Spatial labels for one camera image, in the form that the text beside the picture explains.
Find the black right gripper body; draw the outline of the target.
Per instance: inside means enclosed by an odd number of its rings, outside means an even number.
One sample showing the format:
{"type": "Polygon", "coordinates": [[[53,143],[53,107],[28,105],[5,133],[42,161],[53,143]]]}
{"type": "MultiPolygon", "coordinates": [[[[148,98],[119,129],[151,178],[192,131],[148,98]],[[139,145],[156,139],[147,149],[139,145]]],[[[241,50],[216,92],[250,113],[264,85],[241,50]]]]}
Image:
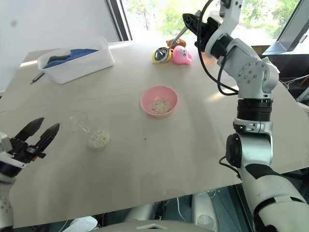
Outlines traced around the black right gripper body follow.
{"type": "Polygon", "coordinates": [[[206,23],[202,22],[200,39],[195,42],[195,46],[197,47],[199,45],[200,48],[205,48],[210,37],[215,33],[220,25],[221,23],[212,17],[208,17],[206,23]]]}

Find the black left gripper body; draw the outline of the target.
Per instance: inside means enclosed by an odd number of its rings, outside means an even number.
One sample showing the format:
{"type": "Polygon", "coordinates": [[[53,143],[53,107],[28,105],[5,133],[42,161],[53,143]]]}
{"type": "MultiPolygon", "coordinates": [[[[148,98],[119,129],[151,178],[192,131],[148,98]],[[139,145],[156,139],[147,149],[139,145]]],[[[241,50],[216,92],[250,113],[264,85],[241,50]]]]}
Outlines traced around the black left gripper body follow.
{"type": "Polygon", "coordinates": [[[28,164],[35,161],[36,158],[43,159],[46,156],[44,153],[46,139],[40,139],[35,145],[29,145],[25,141],[16,138],[11,138],[10,142],[12,149],[9,153],[13,155],[13,159],[22,163],[28,164]]]}

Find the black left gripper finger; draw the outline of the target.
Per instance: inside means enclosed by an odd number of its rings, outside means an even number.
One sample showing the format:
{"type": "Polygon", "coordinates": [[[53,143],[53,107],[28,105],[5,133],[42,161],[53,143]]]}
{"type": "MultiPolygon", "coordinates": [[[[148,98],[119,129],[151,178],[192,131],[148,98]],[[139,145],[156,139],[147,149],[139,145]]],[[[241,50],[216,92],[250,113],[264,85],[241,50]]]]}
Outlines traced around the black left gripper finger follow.
{"type": "Polygon", "coordinates": [[[60,124],[56,123],[55,125],[48,128],[40,137],[39,141],[35,144],[36,153],[42,153],[49,144],[54,140],[60,128],[60,124]]]}
{"type": "Polygon", "coordinates": [[[27,139],[33,136],[44,121],[44,117],[37,118],[31,122],[29,122],[15,137],[14,137],[14,145],[22,145],[27,144],[27,139]]]}

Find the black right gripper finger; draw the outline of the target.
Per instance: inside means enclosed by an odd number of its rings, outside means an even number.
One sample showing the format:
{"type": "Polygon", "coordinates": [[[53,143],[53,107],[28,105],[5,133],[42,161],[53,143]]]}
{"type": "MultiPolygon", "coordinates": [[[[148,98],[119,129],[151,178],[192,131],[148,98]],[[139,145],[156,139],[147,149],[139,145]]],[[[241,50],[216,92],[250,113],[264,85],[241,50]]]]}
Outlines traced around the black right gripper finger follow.
{"type": "Polygon", "coordinates": [[[198,33],[198,23],[186,24],[186,27],[197,36],[198,33]]]}
{"type": "Polygon", "coordinates": [[[200,14],[190,14],[190,13],[185,13],[182,15],[183,22],[186,27],[197,27],[200,14]]]}

